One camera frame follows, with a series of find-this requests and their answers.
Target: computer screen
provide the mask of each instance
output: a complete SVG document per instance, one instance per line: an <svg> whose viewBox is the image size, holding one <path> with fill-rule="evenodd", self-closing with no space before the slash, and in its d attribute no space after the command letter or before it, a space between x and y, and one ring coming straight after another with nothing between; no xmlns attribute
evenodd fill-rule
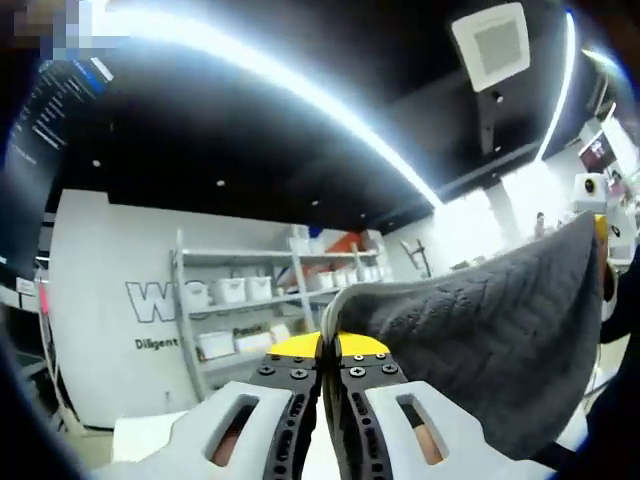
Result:
<svg viewBox="0 0 640 480"><path fill-rule="evenodd" d="M600 132L580 151L580 159L589 173L603 173L616 161L613 149L603 132Z"/></svg>
<svg viewBox="0 0 640 480"><path fill-rule="evenodd" d="M0 281L32 279L47 200L78 112L104 90L91 61L47 61L0 157Z"/></svg>

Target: white wall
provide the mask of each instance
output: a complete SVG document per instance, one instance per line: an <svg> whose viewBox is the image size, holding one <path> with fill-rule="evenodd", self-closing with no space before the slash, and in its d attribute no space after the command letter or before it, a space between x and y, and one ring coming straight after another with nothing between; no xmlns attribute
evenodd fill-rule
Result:
<svg viewBox="0 0 640 480"><path fill-rule="evenodd" d="M551 180L549 184L555 188L554 212L545 212L549 217L553 217L556 211L566 210L573 191L574 178L576 174L585 171L578 155L580 147L580 144L571 146L545 161ZM449 215L445 213L444 217L448 217L446 221L437 218L437 215L430 216L386 235L384 242L394 279L411 281L420 278L420 272L411 264L400 245L400 240L408 242L412 248L416 248L417 239L422 241L434 275L449 272L453 265L462 260L473 260L479 252L489 257L498 251L513 249L522 244L525 238L533 234L535 213L545 211L545 200L549 192L544 191L544 188L540 185L539 189L530 189L525 194L520 192L524 196L514 202L504 186L499 184L484 192L494 219L482 212L474 212L473 208L469 207L466 209L466 215L459 211ZM531 232L527 231L527 235L523 235L519 228L516 218L518 211L514 208L514 203L524 202L529 205L527 215L531 215L529 211L534 212Z"/></svg>
<svg viewBox="0 0 640 480"><path fill-rule="evenodd" d="M63 192L49 298L61 372L85 424L113 427L122 416L173 412L196 402L179 347L154 351L135 344L178 338L175 322L161 321L167 312L152 311L152 321L141 323L127 288L127 282L166 285L178 228L190 248L255 249L272 244L286 226L110 205L103 193Z"/></svg>

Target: white bin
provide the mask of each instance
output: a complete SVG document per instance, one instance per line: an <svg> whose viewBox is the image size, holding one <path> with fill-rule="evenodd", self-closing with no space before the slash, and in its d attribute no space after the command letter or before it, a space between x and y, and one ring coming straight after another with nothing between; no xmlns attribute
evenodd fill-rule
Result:
<svg viewBox="0 0 640 480"><path fill-rule="evenodd" d="M221 278L211 285L211 296L217 305L247 301L244 278Z"/></svg>
<svg viewBox="0 0 640 480"><path fill-rule="evenodd" d="M204 360L236 353L231 332L211 332L198 335L196 345Z"/></svg>
<svg viewBox="0 0 640 480"><path fill-rule="evenodd" d="M348 285L347 283L347 272L344 270L336 270L333 272L333 283L336 287L344 288Z"/></svg>
<svg viewBox="0 0 640 480"><path fill-rule="evenodd" d="M289 245L291 250L299 255L308 255L311 253L311 244L308 238L290 238Z"/></svg>
<svg viewBox="0 0 640 480"><path fill-rule="evenodd" d="M358 271L357 270L347 270L347 284L355 285L358 283Z"/></svg>
<svg viewBox="0 0 640 480"><path fill-rule="evenodd" d="M334 287L333 272L318 272L309 277L309 290L328 290Z"/></svg>
<svg viewBox="0 0 640 480"><path fill-rule="evenodd" d="M271 277L248 277L245 280L247 300L269 300L273 297L271 291Z"/></svg>
<svg viewBox="0 0 640 480"><path fill-rule="evenodd" d="M308 240L309 251L313 255L322 255L324 253L324 242L321 238L312 238Z"/></svg>
<svg viewBox="0 0 640 480"><path fill-rule="evenodd" d="M201 282L188 282L186 291L186 304L190 312L202 312L209 308L207 285Z"/></svg>
<svg viewBox="0 0 640 480"><path fill-rule="evenodd" d="M380 280L380 270L378 270L378 267L364 267L363 271L365 282L377 282Z"/></svg>

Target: white metal shelf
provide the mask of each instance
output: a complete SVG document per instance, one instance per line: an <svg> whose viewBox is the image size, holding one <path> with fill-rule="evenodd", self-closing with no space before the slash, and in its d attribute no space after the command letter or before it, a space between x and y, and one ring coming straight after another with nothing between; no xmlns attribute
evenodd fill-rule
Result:
<svg viewBox="0 0 640 480"><path fill-rule="evenodd" d="M35 375L47 368L47 362L42 355L34 355L27 352L17 352L18 363L20 363L20 373L25 377Z"/></svg>
<svg viewBox="0 0 640 480"><path fill-rule="evenodd" d="M269 305L275 305L278 303L287 303L293 301L302 300L302 295L293 294L293 295L283 295L281 297L273 297L267 300L255 300L252 302L238 302L238 303L226 303L222 305L211 305L209 308L200 309L197 311L190 311L189 315L203 315L206 313L221 313L221 312L231 312L233 310L244 310L249 308L258 308L265 307Z"/></svg>
<svg viewBox="0 0 640 480"><path fill-rule="evenodd" d="M324 263L333 263L333 262L355 262L357 257L363 258L375 258L378 253L375 251L368 252L358 252L356 253L347 253L347 252L336 252L336 253L302 253L299 255L300 262L303 265L318 265Z"/></svg>
<svg viewBox="0 0 640 480"><path fill-rule="evenodd" d="M266 351L234 353L225 357L213 358L205 362L200 362L200 368L203 373L223 373L227 370L239 368L252 362L258 362L262 360L266 354Z"/></svg>
<svg viewBox="0 0 640 480"><path fill-rule="evenodd" d="M185 267L253 266L261 263L290 265L291 252L269 250L182 250Z"/></svg>
<svg viewBox="0 0 640 480"><path fill-rule="evenodd" d="M318 297L320 295L332 295L334 293L338 293L343 288L345 287L326 288L324 290L312 290L310 292L307 292L307 295L309 297Z"/></svg>
<svg viewBox="0 0 640 480"><path fill-rule="evenodd" d="M176 249L170 252L169 266L171 269L171 280L173 283L175 318L180 336L183 356L187 370L192 380L196 396L204 400L215 388L212 377L218 376L220 382L234 378L234 375L244 375L254 368L264 357L266 352L243 352L226 357L215 358L206 362L201 362L196 354L196 334L192 317L198 315L216 314L222 312L233 312L238 310L250 310L260 307L273 307L278 310L279 305L288 302L300 302L302 308L302 318L305 323L305 330L312 332L318 329L314 323L314 315L311 303L317 304L326 301L340 290L342 287L334 287L325 290L309 292L305 278L304 267L319 265L339 265L353 264L358 272L360 281L364 278L364 263L366 261L377 261L380 253L377 250L360 252L355 244L351 245L351 252L348 253L322 253L322 254L301 254L294 249L289 251L269 251L269 250L220 250L220 249L186 249L184 248L182 231L178 231ZM266 267L267 275L272 279L277 277L277 267L291 267L295 274L295 280L299 292L296 294L276 296L268 300L249 301L241 303L231 303L225 305L211 305L204 309L189 308L188 290L186 288L185 268L216 268L216 267ZM290 319L276 317L288 322Z"/></svg>

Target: white device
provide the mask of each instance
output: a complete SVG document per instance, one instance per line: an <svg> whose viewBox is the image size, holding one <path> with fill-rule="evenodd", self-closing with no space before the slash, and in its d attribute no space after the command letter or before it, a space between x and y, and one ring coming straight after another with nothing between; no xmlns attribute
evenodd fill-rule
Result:
<svg viewBox="0 0 640 480"><path fill-rule="evenodd" d="M607 177L601 173L579 173L573 183L573 211L607 214L609 187Z"/></svg>
<svg viewBox="0 0 640 480"><path fill-rule="evenodd" d="M453 36L476 92L526 70L531 64L522 5L498 5L456 20Z"/></svg>

